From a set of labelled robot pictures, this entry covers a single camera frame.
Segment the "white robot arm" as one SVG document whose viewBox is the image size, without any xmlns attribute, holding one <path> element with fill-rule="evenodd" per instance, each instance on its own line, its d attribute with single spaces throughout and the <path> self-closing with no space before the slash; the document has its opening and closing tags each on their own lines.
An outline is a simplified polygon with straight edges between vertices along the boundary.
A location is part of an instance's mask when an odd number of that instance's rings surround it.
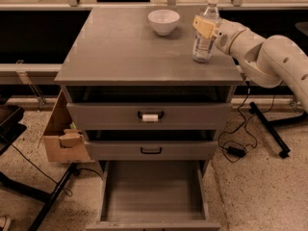
<svg viewBox="0 0 308 231">
<path fill-rule="evenodd" d="M 252 82 L 268 89 L 286 84 L 308 112 L 308 59 L 291 39 L 263 38 L 241 23 L 216 25 L 199 15 L 192 25 L 202 37 L 215 39 L 216 48 L 233 57 Z"/>
</svg>

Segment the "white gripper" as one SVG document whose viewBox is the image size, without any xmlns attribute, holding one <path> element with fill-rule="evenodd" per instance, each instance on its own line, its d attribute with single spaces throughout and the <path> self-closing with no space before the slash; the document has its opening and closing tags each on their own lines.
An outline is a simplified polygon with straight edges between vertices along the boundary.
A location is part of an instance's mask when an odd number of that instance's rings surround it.
<svg viewBox="0 0 308 231">
<path fill-rule="evenodd" d="M 239 22 L 224 20 L 218 27 L 214 22 L 196 15 L 192 25 L 206 39 L 215 38 L 218 33 L 217 49 L 230 56 L 244 56 L 265 41 L 263 37 Z"/>
</svg>

